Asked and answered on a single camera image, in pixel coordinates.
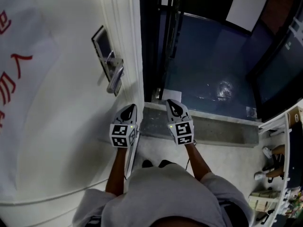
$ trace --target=red text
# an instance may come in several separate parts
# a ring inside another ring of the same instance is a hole
[[[6,12],[0,13],[0,35],[3,34],[11,25],[11,20],[8,20]]]
[[[18,70],[18,79],[21,78],[21,70],[20,70],[20,64],[19,64],[19,59],[20,60],[31,60],[33,58],[32,55],[30,56],[22,56],[18,54],[11,54],[11,58],[15,58],[16,64],[17,64],[17,70]]]
[[[0,110],[0,128],[2,128],[1,119],[5,118],[5,114]]]
[[[10,83],[10,85],[13,87],[12,90],[9,89],[8,83]],[[5,105],[6,102],[10,102],[10,94],[14,93],[15,89],[15,82],[5,72],[3,72],[2,76],[0,77],[0,93],[2,95],[3,105]]]

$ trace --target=door lock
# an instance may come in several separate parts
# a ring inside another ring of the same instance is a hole
[[[123,76],[123,59],[116,58],[114,51],[111,50],[106,29],[104,26],[94,34],[92,42],[95,46],[98,58],[101,62],[105,75],[109,81],[107,92],[118,95]]]

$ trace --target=box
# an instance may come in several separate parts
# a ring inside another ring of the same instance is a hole
[[[303,122],[303,109],[300,107],[295,107],[292,110],[287,112],[289,128],[291,129],[295,123]]]
[[[136,124],[112,123],[109,130],[109,138],[113,147],[129,148],[137,137]]]

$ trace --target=gray floor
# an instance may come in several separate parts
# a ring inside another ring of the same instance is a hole
[[[262,147],[272,145],[272,139],[260,139],[255,148],[223,147],[197,144],[197,149],[210,166],[211,170],[234,184],[248,199],[254,190],[262,190],[269,186],[265,181],[254,180],[254,173],[260,171],[266,163]],[[155,166],[163,160],[175,162],[191,174],[192,168],[184,146],[177,146],[172,140],[163,140],[141,136],[134,160],[133,170],[141,168],[142,162],[148,159]]]

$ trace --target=concrete floor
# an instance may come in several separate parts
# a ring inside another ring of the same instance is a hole
[[[199,144],[253,148],[259,143],[258,126],[193,116],[195,140]],[[146,137],[170,140],[167,112],[144,107],[140,133]]]
[[[197,144],[212,172],[222,176],[234,184],[248,200],[251,192],[273,187],[279,189],[281,179],[275,178],[272,184],[267,183],[267,178],[261,181],[254,180],[254,173],[260,171],[267,163],[262,152],[263,146],[277,146],[281,143],[280,137],[260,139],[255,148],[224,147]],[[134,160],[133,170],[141,168],[142,162],[148,159],[154,166],[163,160],[177,163],[193,175],[188,155],[184,146],[177,146],[172,140],[164,140],[141,136]]]

